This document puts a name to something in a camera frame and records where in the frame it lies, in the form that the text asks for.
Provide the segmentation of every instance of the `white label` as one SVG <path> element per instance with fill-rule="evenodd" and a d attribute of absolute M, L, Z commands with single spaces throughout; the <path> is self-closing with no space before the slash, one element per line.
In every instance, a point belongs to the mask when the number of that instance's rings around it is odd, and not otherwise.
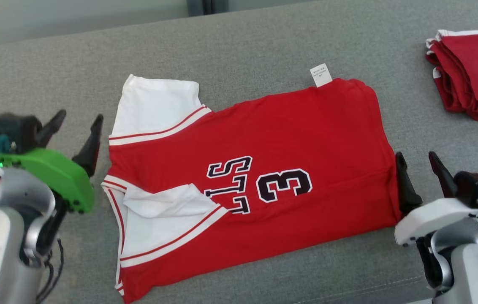
<path fill-rule="evenodd" d="M 312 78 L 314 79 L 314 82 L 316 83 L 316 86 L 318 88 L 320 88 L 324 84 L 333 81 L 325 63 L 322 63 L 317 67 L 310 69 L 310 73 L 312 74 Z"/>

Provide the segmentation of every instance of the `white sleeve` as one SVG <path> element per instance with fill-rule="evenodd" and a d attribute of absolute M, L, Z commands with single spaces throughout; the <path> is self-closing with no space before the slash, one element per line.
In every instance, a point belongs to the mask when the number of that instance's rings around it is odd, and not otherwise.
<path fill-rule="evenodd" d="M 228 213 L 193 184 L 155 194 L 129 187 L 123 204 L 128 208 L 128 222 L 120 255 L 122 267 L 148 262 L 179 248 Z"/>
<path fill-rule="evenodd" d="M 123 86 L 111 136 L 152 133 L 174 127 L 202 106 L 199 84 L 130 75 Z"/>

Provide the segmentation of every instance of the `folded clothing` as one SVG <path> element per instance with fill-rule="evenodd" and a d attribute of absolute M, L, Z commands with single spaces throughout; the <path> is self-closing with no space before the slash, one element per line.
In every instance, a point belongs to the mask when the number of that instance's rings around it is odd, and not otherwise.
<path fill-rule="evenodd" d="M 401 219 L 378 98 L 357 79 L 218 112 L 193 81 L 130 76 L 122 92 L 102 187 L 126 304 L 154 286 Z"/>
<path fill-rule="evenodd" d="M 466 112 L 478 121 L 478 30 L 439 30 L 426 46 L 445 109 Z"/>

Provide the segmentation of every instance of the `gray sofa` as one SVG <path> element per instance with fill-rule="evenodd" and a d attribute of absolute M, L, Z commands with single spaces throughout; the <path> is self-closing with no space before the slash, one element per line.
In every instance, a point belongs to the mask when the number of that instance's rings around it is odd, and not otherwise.
<path fill-rule="evenodd" d="M 374 88 L 390 144 L 404 153 L 417 192 L 432 201 L 442 192 L 429 150 L 453 173 L 478 171 L 478 122 L 444 111 L 424 59 L 424 40 L 440 28 L 478 29 L 478 0 L 324 0 L 6 44 L 0 112 L 47 120 L 65 108 L 50 147 L 73 155 L 99 112 L 110 134 L 130 73 L 197 81 L 201 101 L 221 110 L 312 86 L 309 69 L 325 62 L 333 77 Z M 61 227 L 65 272 L 49 303 L 121 302 L 113 288 L 119 234 L 98 186 L 107 149 L 104 140 L 93 178 L 96 210 Z M 158 287 L 139 302 L 403 303 L 430 296 L 417 250 L 397 246 L 388 228 Z"/>

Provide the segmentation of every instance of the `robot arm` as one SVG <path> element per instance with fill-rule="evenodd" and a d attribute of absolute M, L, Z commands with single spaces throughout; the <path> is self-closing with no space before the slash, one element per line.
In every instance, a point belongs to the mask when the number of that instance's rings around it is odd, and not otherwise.
<path fill-rule="evenodd" d="M 416 244 L 435 291 L 433 303 L 478 303 L 478 174 L 453 177 L 434 152 L 429 158 L 445 198 L 422 205 L 403 155 L 396 155 L 404 217 L 395 227 L 395 240 L 405 247 Z"/>
<path fill-rule="evenodd" d="M 94 173 L 102 115 L 73 160 L 45 149 L 64 118 L 61 110 L 44 127 L 34 116 L 0 115 L 0 303 L 42 302 L 62 271 L 63 250 L 58 229 L 67 212 L 89 212 L 94 192 L 89 181 Z M 49 264 L 57 240 L 61 265 L 53 282 Z M 46 286 L 39 292 L 45 267 Z"/>

